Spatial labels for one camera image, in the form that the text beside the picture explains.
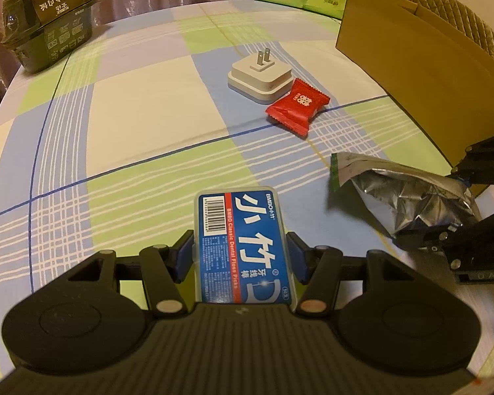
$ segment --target screw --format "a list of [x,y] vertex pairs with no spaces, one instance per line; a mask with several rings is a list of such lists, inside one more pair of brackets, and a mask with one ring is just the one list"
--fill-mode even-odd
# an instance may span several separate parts
[[328,305],[322,300],[305,300],[300,304],[300,308],[307,313],[322,313]]
[[244,313],[248,313],[249,312],[249,309],[247,307],[239,307],[235,310],[235,312],[238,314],[238,315],[243,315]]
[[161,300],[155,307],[161,313],[177,313],[183,308],[183,305],[177,300]]
[[450,268],[452,270],[457,270],[461,267],[461,260],[456,258],[455,260],[452,260],[452,262],[450,263]]

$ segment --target quilted chair cushion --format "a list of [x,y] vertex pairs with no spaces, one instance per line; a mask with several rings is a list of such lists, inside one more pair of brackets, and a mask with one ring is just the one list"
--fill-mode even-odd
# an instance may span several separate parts
[[410,0],[441,16],[494,58],[494,31],[457,0]]

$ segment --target plaid tablecloth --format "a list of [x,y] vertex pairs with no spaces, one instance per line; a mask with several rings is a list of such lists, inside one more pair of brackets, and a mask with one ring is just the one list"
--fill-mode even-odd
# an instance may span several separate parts
[[[176,240],[193,225],[198,191],[270,185],[286,228],[311,245],[361,256],[385,249],[474,307],[483,339],[471,367],[493,373],[494,285],[454,285],[442,257],[408,255],[380,235],[351,189],[328,194],[334,151],[450,171],[335,49],[339,26],[269,3],[212,2],[112,23],[45,72],[20,70],[0,105],[0,326],[15,303],[96,250],[135,255]],[[331,97],[306,141],[228,89],[232,63],[265,47]],[[479,202],[494,212],[494,188]],[[142,302],[138,287],[123,288]],[[192,273],[180,291],[193,302]],[[0,337],[0,377],[11,369]]]

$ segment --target white power adapter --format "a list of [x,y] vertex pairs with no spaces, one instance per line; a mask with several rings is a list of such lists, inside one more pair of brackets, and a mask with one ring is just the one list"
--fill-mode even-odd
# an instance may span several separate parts
[[274,57],[270,49],[250,54],[232,64],[229,87],[259,104],[272,104],[291,90],[291,66]]

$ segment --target blue stripe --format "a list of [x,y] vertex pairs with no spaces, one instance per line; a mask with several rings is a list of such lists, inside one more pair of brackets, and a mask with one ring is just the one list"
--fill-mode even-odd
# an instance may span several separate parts
[[[327,113],[327,112],[339,110],[341,108],[349,107],[351,105],[364,104],[365,102],[371,102],[371,101],[375,101],[375,100],[383,99],[383,98],[387,98],[387,97],[388,97],[388,95],[385,94],[385,95],[377,96],[377,97],[374,97],[374,98],[363,99],[362,101],[350,102],[349,104],[339,105],[338,107],[327,108],[327,109],[319,112],[319,114],[320,113]],[[131,168],[133,166],[137,166],[137,165],[140,165],[142,163],[153,162],[153,161],[158,160],[158,159],[161,159],[163,157],[172,156],[174,154],[181,153],[182,151],[187,151],[187,150],[190,150],[190,149],[193,149],[193,148],[196,148],[196,147],[200,147],[202,145],[212,144],[212,143],[216,143],[216,142],[222,141],[222,140],[229,140],[231,138],[235,138],[235,137],[242,136],[242,135],[247,135],[247,134],[250,134],[250,133],[253,133],[253,132],[258,132],[259,130],[264,130],[264,129],[270,128],[272,126],[279,126],[279,125],[280,125],[280,123],[274,123],[274,124],[268,123],[266,125],[258,126],[256,128],[253,128],[253,129],[243,130],[243,131],[237,132],[235,134],[225,135],[225,136],[222,136],[222,137],[219,137],[219,138],[214,138],[212,140],[202,141],[200,143],[196,143],[196,144],[193,144],[193,145],[188,145],[186,147],[179,148],[179,149],[173,150],[173,151],[169,151],[167,153],[159,154],[157,156],[148,157],[148,158],[143,159],[141,161],[129,163],[129,164],[124,165],[124,166],[119,166],[119,167],[116,167],[116,168],[111,169],[109,171],[101,172],[100,174],[92,175],[91,177],[80,179],[80,180],[78,180],[78,181],[76,181],[74,183],[71,183],[71,184],[68,184],[68,185],[65,185],[65,186],[62,186],[62,187],[58,187],[58,188],[56,188],[54,190],[51,190],[50,192],[46,192],[46,193],[40,194],[38,196],[31,197],[30,200],[27,200],[27,201],[24,201],[22,203],[19,203],[18,205],[15,205],[15,206],[13,206],[13,207],[11,207],[9,209],[6,209],[5,211],[1,211],[0,212],[0,215],[3,215],[3,214],[5,214],[5,213],[7,213],[9,211],[12,211],[13,209],[20,208],[21,206],[27,205],[30,201],[38,200],[38,199],[41,199],[41,198],[46,198],[47,196],[50,196],[50,195],[52,195],[54,193],[58,193],[58,192],[61,192],[62,190],[66,190],[66,188],[75,187],[76,185],[79,185],[79,184],[82,184],[82,183],[86,183],[88,181],[91,181],[91,180],[94,180],[94,179],[103,177],[105,175],[113,174],[114,172],[117,172],[117,171],[120,171],[120,170],[123,170],[123,169]]]
[[35,151],[35,159],[33,160],[33,171],[31,172],[31,185],[29,186],[29,209],[28,209],[28,220],[27,220],[27,246],[28,246],[28,256],[29,256],[29,281],[31,283],[31,293],[35,292],[33,287],[33,264],[31,260],[31,212],[33,208],[33,183],[35,182],[35,167],[37,165],[37,157],[38,150],[41,147],[42,135],[44,132],[44,128],[46,127],[46,122],[48,120],[49,111],[51,110],[51,105],[53,104],[53,100],[55,99],[55,95],[57,93],[58,85],[61,83],[62,74],[64,74],[64,70],[66,69],[66,65],[68,65],[69,57],[66,59],[64,63],[64,67],[62,67],[61,75],[58,78],[57,85],[55,86],[55,90],[53,91],[53,96],[51,96],[51,100],[49,101],[48,110],[46,111],[46,116],[44,117],[44,121],[42,123],[41,134],[38,137],[37,150]]

